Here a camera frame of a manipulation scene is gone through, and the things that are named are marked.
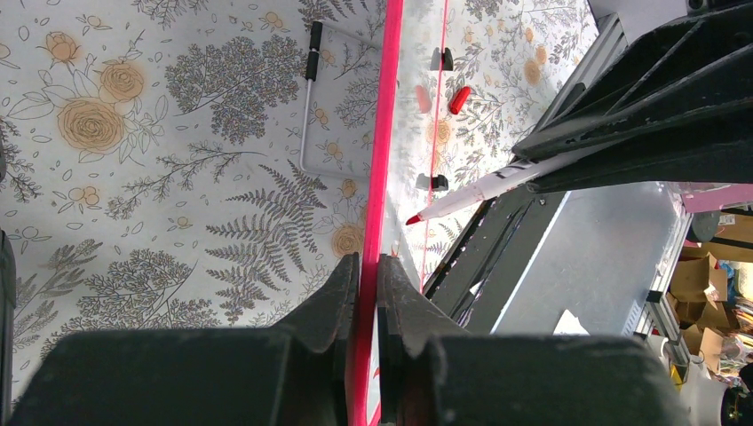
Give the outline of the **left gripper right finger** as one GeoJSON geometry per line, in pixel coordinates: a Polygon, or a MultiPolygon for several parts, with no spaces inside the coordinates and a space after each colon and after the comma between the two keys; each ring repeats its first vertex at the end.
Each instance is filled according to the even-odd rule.
{"type": "Polygon", "coordinates": [[[378,263],[381,419],[393,425],[687,425],[666,371],[626,337],[473,335],[378,263]]]}

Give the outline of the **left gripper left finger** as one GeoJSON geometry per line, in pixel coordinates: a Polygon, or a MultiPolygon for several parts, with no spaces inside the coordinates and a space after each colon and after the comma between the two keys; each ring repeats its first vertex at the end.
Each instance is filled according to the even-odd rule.
{"type": "Polygon", "coordinates": [[[270,327],[96,331],[62,339],[12,425],[344,425],[360,259],[270,327]]]}

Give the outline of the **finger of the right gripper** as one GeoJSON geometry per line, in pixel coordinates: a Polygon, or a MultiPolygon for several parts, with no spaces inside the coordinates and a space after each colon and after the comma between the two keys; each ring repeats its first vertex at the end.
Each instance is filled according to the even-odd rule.
{"type": "Polygon", "coordinates": [[[728,1],[642,35],[562,114],[512,151],[538,159],[695,126],[752,131],[750,1],[728,1]]]}
{"type": "Polygon", "coordinates": [[[752,101],[678,116],[526,184],[556,193],[648,181],[752,182],[752,101]]]}

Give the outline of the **red whiteboard marker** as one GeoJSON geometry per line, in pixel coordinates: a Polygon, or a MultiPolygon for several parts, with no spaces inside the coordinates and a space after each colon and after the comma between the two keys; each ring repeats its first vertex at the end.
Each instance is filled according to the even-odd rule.
{"type": "Polygon", "coordinates": [[[582,158],[595,154],[600,148],[583,148],[555,155],[540,161],[517,160],[507,166],[449,193],[429,207],[409,218],[406,225],[444,217],[459,209],[471,206],[477,201],[488,201],[503,193],[522,186],[535,178],[545,176],[573,164],[582,158]]]}

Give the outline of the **pink-framed whiteboard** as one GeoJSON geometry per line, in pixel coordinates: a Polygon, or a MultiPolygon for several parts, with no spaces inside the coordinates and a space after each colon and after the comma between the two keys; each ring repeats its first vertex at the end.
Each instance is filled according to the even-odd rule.
{"type": "Polygon", "coordinates": [[[363,259],[358,298],[353,306],[354,341],[346,362],[345,396],[349,425],[378,423],[379,406],[369,407],[369,389],[373,377],[371,360],[374,358],[372,343],[375,335],[377,267],[382,249],[404,6],[403,1],[388,1],[385,10],[363,259]]]}

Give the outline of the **red marker cap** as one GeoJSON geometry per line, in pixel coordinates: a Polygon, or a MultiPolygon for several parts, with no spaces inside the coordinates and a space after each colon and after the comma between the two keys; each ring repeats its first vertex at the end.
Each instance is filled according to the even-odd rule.
{"type": "Polygon", "coordinates": [[[458,89],[448,103],[448,111],[454,115],[460,114],[471,93],[472,89],[469,86],[463,86],[458,89]]]}

